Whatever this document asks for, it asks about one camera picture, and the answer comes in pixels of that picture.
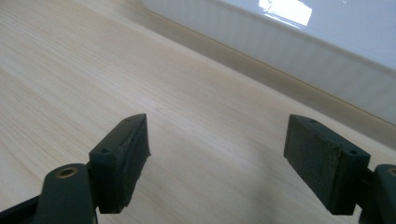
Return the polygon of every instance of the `wood grain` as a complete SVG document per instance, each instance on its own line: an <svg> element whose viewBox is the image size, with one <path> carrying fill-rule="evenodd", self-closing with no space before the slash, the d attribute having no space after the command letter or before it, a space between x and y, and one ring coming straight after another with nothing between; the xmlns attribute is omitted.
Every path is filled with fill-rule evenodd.
<svg viewBox="0 0 396 224"><path fill-rule="evenodd" d="M394 126L156 16L138 0L0 1L0 210L148 114L131 205L100 223L357 223L283 158L290 113L395 163Z"/></svg>

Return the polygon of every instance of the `black rubber pad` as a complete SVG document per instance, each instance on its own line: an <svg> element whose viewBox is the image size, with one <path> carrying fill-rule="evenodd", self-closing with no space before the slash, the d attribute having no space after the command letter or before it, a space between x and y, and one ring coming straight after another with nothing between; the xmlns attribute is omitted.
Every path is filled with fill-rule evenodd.
<svg viewBox="0 0 396 224"><path fill-rule="evenodd" d="M97 182L102 214L120 213L129 204L148 156L145 114L124 119L90 152L90 172Z"/></svg>
<svg viewBox="0 0 396 224"><path fill-rule="evenodd" d="M316 120L290 115L284 156L333 215L352 215L370 155Z"/></svg>

